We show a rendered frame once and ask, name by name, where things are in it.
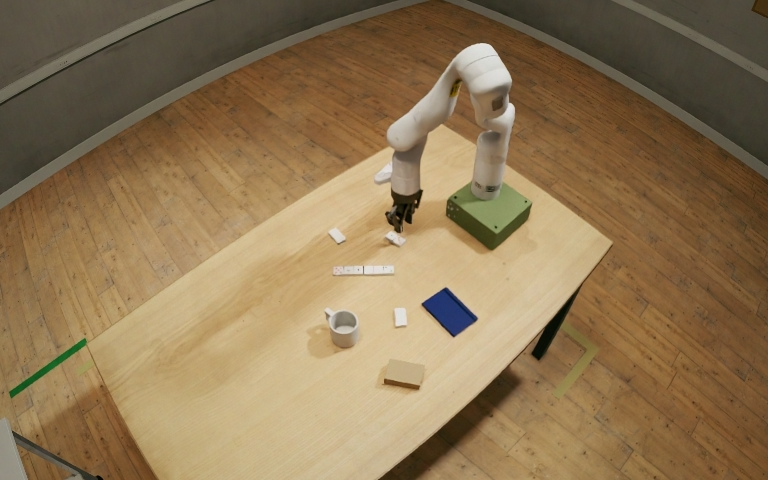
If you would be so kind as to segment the white domino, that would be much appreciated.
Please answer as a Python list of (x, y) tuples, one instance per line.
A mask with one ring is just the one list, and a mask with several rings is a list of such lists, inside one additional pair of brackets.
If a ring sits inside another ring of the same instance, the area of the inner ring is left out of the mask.
[(374, 266), (354, 266), (354, 276), (374, 276)]
[(328, 234), (331, 236), (331, 238), (338, 244), (342, 244), (346, 242), (346, 238), (339, 232), (337, 228), (332, 229), (328, 232)]
[(401, 247), (405, 242), (406, 239), (400, 237), (399, 235), (395, 234), (394, 232), (390, 231), (386, 236), (385, 239), (390, 241), (391, 243), (395, 244), (398, 247)]
[(396, 328), (407, 327), (405, 308), (395, 308)]
[(374, 276), (394, 275), (394, 265), (374, 266)]
[(354, 276), (353, 266), (334, 266), (334, 277)]

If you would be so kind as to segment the beige mug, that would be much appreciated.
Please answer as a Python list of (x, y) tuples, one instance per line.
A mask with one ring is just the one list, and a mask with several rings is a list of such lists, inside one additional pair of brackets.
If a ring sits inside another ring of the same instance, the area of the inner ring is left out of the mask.
[[(333, 342), (342, 348), (354, 346), (359, 340), (359, 325), (356, 315), (348, 310), (339, 310), (334, 313), (329, 308), (326, 308), (324, 311), (326, 320), (330, 325)], [(331, 325), (333, 328), (331, 328)], [(333, 329), (338, 332), (335, 332)], [(351, 330), (352, 332), (349, 332)]]

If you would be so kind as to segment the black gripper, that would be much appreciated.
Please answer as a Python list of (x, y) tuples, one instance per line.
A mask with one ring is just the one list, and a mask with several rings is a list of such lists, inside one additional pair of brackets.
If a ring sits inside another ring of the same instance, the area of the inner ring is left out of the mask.
[[(391, 196), (394, 200), (393, 209), (390, 212), (386, 212), (385, 216), (390, 225), (394, 226), (394, 231), (401, 234), (403, 232), (403, 220), (405, 222), (413, 223), (413, 214), (415, 209), (419, 208), (422, 198), (423, 190), (419, 189), (416, 193), (411, 195), (401, 195), (394, 192), (391, 188)], [(420, 195), (420, 196), (419, 196)], [(415, 203), (417, 201), (417, 203)], [(416, 205), (415, 205), (416, 204)], [(397, 217), (400, 218), (396, 219)]]

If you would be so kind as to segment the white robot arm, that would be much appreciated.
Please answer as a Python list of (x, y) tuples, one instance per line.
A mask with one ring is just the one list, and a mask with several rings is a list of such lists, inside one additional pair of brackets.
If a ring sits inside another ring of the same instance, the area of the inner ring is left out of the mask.
[(386, 139), (395, 151), (392, 161), (375, 175), (375, 184), (391, 182), (392, 190), (401, 195), (420, 189), (421, 157), (428, 133), (451, 116), (462, 81), (472, 93), (476, 123), (491, 130), (481, 133), (477, 140), (471, 191), (482, 200), (499, 196), (515, 109), (507, 98), (511, 77), (495, 50), (485, 43), (460, 52), (433, 89), (389, 127)]

